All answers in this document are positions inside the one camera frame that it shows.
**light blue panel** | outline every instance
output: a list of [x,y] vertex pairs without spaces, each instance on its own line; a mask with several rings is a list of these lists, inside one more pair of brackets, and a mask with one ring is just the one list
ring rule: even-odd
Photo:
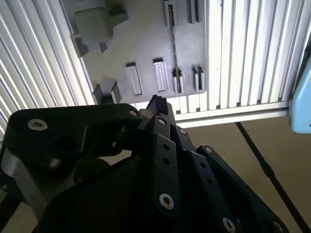
[[290,125],[296,133],[311,133],[311,58],[290,103]]

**bolt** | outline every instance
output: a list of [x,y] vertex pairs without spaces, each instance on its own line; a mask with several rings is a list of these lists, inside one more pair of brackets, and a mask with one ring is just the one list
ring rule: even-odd
[[163,124],[163,125],[166,124],[165,120],[163,120],[162,118],[159,118],[159,121],[160,121],[160,123]]
[[230,233],[236,232],[236,228],[235,228],[233,222],[229,218],[224,217],[223,218],[223,224],[224,224],[224,226],[228,232],[230,232]]
[[171,196],[166,194],[166,193],[162,193],[159,196],[159,202],[160,202],[161,206],[167,210],[172,210],[174,208],[173,198],[171,198]]
[[28,127],[32,130],[43,131],[48,128],[48,125],[45,121],[40,119],[31,119],[28,121]]
[[136,112],[136,111],[134,111],[134,110],[130,110],[130,114],[132,114],[133,116],[137,116],[138,115],[138,113]]
[[213,154],[212,150],[208,147],[205,147],[205,150],[207,151],[208,154]]
[[282,232],[282,233],[284,232],[283,228],[280,226],[278,222],[274,221],[273,223],[279,232]]
[[184,129],[179,129],[179,131],[181,132],[181,134],[186,135],[187,132]]

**slotted aluminum panel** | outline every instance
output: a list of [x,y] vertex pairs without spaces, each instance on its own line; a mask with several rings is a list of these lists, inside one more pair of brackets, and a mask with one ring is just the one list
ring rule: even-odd
[[57,0],[0,1],[0,135],[26,108],[94,104]]
[[[198,21],[192,23],[187,1],[176,1],[182,94],[173,88],[163,0],[124,3],[130,20],[114,28],[108,49],[78,59],[70,38],[76,28],[58,0],[0,1],[0,134],[18,109],[94,104],[89,79],[120,84],[128,63],[138,67],[142,94],[124,98],[131,95],[125,82],[121,102],[144,108],[160,91],[182,127],[287,115],[311,31],[310,0],[198,0]],[[165,88],[158,87],[159,58]],[[193,67],[204,72],[200,93],[191,86]]]

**gray block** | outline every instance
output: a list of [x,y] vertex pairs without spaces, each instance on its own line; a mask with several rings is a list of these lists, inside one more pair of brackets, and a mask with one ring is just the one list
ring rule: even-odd
[[77,11],[74,19],[85,45],[100,44],[113,37],[113,28],[109,23],[106,8],[96,7]]

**black cable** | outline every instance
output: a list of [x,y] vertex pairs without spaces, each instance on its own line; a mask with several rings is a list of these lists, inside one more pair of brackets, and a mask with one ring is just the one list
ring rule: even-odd
[[292,200],[289,198],[287,193],[285,192],[284,188],[281,186],[279,181],[277,180],[274,171],[270,167],[270,165],[267,163],[267,161],[264,159],[258,148],[256,147],[255,143],[251,139],[251,137],[248,135],[247,131],[243,127],[243,125],[240,122],[236,122],[236,125],[240,132],[242,133],[244,139],[246,140],[248,146],[254,153],[255,157],[257,158],[263,172],[266,174],[266,176],[270,179],[271,183],[273,184],[274,188],[282,198],[283,202],[285,203],[287,209],[293,216],[294,220],[296,221],[298,227],[301,229],[303,233],[311,233],[310,228],[308,227],[307,223],[304,221],[303,217],[298,212],[297,208],[293,204]]

